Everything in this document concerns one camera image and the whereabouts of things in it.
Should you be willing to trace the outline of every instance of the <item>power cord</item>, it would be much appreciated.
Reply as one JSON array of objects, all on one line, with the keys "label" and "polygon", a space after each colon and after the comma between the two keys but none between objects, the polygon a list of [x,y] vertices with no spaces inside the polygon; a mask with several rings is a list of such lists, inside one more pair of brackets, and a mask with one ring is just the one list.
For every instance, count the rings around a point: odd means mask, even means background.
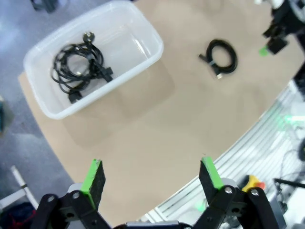
[{"label": "power cord", "polygon": [[[69,94],[69,100],[73,104],[82,99],[80,91],[85,90],[93,79],[104,79],[107,83],[112,80],[112,69],[104,68],[104,57],[102,52],[92,43],[94,33],[88,32],[83,35],[84,43],[69,44],[65,46],[54,58],[52,79],[59,84],[60,89]],[[89,65],[83,73],[73,73],[68,60],[74,56],[86,58]]]},{"label": "power cord", "polygon": [[[216,46],[220,46],[224,48],[229,53],[231,58],[230,65],[226,67],[221,67],[215,63],[215,61],[213,60],[212,53],[213,53],[213,48],[215,48]],[[203,54],[200,54],[199,58],[205,61],[206,63],[208,63],[212,67],[218,79],[222,78],[222,73],[229,74],[234,72],[235,69],[237,68],[238,61],[237,61],[236,52],[228,42],[223,40],[212,40],[208,48],[206,49],[205,56]]]}]

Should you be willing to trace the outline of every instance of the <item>green tape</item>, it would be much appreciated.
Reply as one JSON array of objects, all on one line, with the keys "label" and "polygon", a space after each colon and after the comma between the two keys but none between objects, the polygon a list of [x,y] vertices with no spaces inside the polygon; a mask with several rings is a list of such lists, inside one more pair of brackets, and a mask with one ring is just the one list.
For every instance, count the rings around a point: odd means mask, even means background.
[{"label": "green tape", "polygon": [[101,160],[93,160],[91,163],[91,166],[89,168],[89,171],[87,173],[87,176],[83,182],[83,184],[81,185],[81,192],[88,197],[89,201],[91,202],[92,206],[95,207],[92,195],[90,193],[90,189],[92,187],[93,181],[95,179],[96,173],[98,171],[98,168],[101,164]]},{"label": "green tape", "polygon": [[224,186],[224,183],[221,180],[211,157],[209,156],[203,157],[202,162],[205,165],[206,170],[210,175],[214,188],[221,189],[221,187]]},{"label": "green tape", "polygon": [[267,56],[267,55],[269,54],[269,51],[268,51],[268,49],[267,49],[267,46],[261,48],[261,49],[259,50],[259,54],[260,54],[261,56]]}]

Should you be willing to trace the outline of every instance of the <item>brown paper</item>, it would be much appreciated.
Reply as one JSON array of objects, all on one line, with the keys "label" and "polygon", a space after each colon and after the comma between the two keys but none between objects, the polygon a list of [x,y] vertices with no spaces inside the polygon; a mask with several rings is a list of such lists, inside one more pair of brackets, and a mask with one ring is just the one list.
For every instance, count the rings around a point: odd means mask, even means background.
[{"label": "brown paper", "polygon": [[[162,58],[103,98],[63,120],[39,109],[26,75],[20,83],[33,114],[69,175],[82,182],[94,158],[106,185],[100,212],[112,225],[135,220],[194,178],[202,156],[219,157],[274,102],[304,60],[293,37],[261,57],[267,5],[247,0],[140,0],[164,42]],[[215,38],[238,55],[217,80],[198,58]]]}]

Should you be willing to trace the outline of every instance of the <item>plastic container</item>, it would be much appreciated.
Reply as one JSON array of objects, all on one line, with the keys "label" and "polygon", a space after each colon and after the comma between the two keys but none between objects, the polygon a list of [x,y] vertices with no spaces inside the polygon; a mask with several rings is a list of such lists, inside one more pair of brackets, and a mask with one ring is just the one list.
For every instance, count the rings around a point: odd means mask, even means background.
[{"label": "plastic container", "polygon": [[[113,80],[91,81],[81,92],[84,97],[71,104],[50,77],[53,58],[64,45],[81,43],[89,31],[95,34],[93,44],[103,53],[104,66],[113,70]],[[24,59],[24,68],[41,110],[49,118],[62,119],[144,71],[162,53],[161,37],[138,8],[129,1],[111,1],[70,21],[34,46]]]}]

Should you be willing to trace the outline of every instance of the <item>ridged metal surface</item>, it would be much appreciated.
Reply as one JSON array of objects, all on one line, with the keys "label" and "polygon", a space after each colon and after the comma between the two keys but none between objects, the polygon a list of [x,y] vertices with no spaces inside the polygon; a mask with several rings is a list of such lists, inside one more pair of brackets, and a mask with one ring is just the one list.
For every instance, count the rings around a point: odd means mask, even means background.
[{"label": "ridged metal surface", "polygon": [[[273,178],[296,176],[302,163],[296,149],[300,143],[297,130],[302,129],[287,121],[293,103],[302,102],[294,86],[287,87],[260,120],[214,163],[221,177],[236,182],[245,175],[255,175],[265,182],[267,196],[274,195]],[[154,221],[175,220],[194,223],[200,216],[198,205],[203,205],[204,192],[198,177],[150,211]]]}]

